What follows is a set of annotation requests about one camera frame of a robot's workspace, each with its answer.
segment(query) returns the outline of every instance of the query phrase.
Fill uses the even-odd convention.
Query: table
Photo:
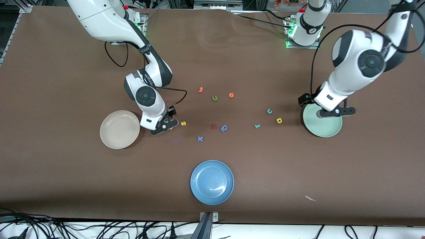
[[[330,14],[324,32],[384,19]],[[345,30],[318,52],[314,88],[333,71],[330,50]],[[142,129],[132,146],[113,150],[99,127],[117,110],[140,117],[123,81],[142,56],[130,49],[127,65],[116,67],[70,8],[35,6],[22,16],[0,68],[2,206],[77,218],[196,221],[200,211],[218,211],[225,222],[424,225],[420,52],[350,96],[357,113],[324,139],[303,127],[297,105],[313,51],[286,49],[279,27],[222,10],[158,10],[147,37],[173,70],[169,87],[189,91],[176,106],[187,125],[157,136]],[[417,46],[413,31],[409,45]],[[108,50],[124,62],[125,46]],[[160,93],[166,103],[182,97]],[[209,159],[235,176],[231,197],[217,206],[198,202],[189,187],[192,170]]]

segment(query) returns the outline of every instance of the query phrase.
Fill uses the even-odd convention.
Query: metal bracket
[[[201,215],[201,220],[198,223],[195,231],[193,232],[190,239],[210,239],[211,231],[213,230],[213,212],[204,212]]]
[[[200,216],[199,216],[199,220],[202,219],[202,216],[205,214],[206,212],[201,212]],[[218,222],[218,212],[212,212],[212,221],[213,222]]]
[[[10,34],[9,40],[7,41],[7,44],[6,44],[6,47],[4,48],[3,55],[1,56],[0,66],[3,63],[3,59],[6,56],[6,52],[9,49],[10,42],[12,41],[12,37],[15,34],[16,28],[18,27],[18,23],[19,23],[19,20],[21,19],[21,17],[22,17],[22,14],[19,14],[18,19],[16,19],[15,26],[13,27],[12,33]]]
[[[32,5],[27,5],[27,7],[23,7],[19,10],[19,13],[30,13],[32,11]]]

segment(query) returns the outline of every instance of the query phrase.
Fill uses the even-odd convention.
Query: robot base
[[[287,17],[283,20],[284,26],[293,26],[295,23],[295,15],[291,15],[291,17]],[[309,46],[301,46],[295,43],[295,41],[289,37],[290,28],[285,28],[285,39],[286,39],[286,48],[299,48],[299,49],[317,49],[319,47],[319,40],[316,40],[313,44]]]

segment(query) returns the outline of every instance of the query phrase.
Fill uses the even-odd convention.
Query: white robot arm
[[[319,38],[329,12],[331,4],[328,0],[310,0],[306,11],[295,15],[296,24],[288,36],[298,45],[312,45]]]
[[[339,107],[342,101],[376,80],[383,72],[398,66],[405,54],[393,45],[405,49],[408,41],[408,24],[411,11],[416,9],[414,0],[391,0],[394,4],[387,21],[385,35],[376,32],[350,30],[344,33],[332,49],[335,70],[316,93],[298,98],[300,106],[316,103],[324,110],[321,117],[339,117],[355,113],[353,107]]]
[[[156,90],[171,82],[173,73],[161,59],[150,42],[129,19],[135,12],[125,10],[119,0],[68,0],[69,6],[84,29],[100,41],[127,42],[138,49],[148,60],[145,67],[129,74],[124,80],[128,96],[142,110],[140,125],[159,134],[178,124],[170,120],[176,113],[167,110]]]

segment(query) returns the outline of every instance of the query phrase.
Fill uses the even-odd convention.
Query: light green plate
[[[303,112],[304,124],[314,135],[324,138],[332,137],[341,130],[343,119],[342,117],[319,118],[317,112],[321,109],[322,107],[316,104],[307,105]]]

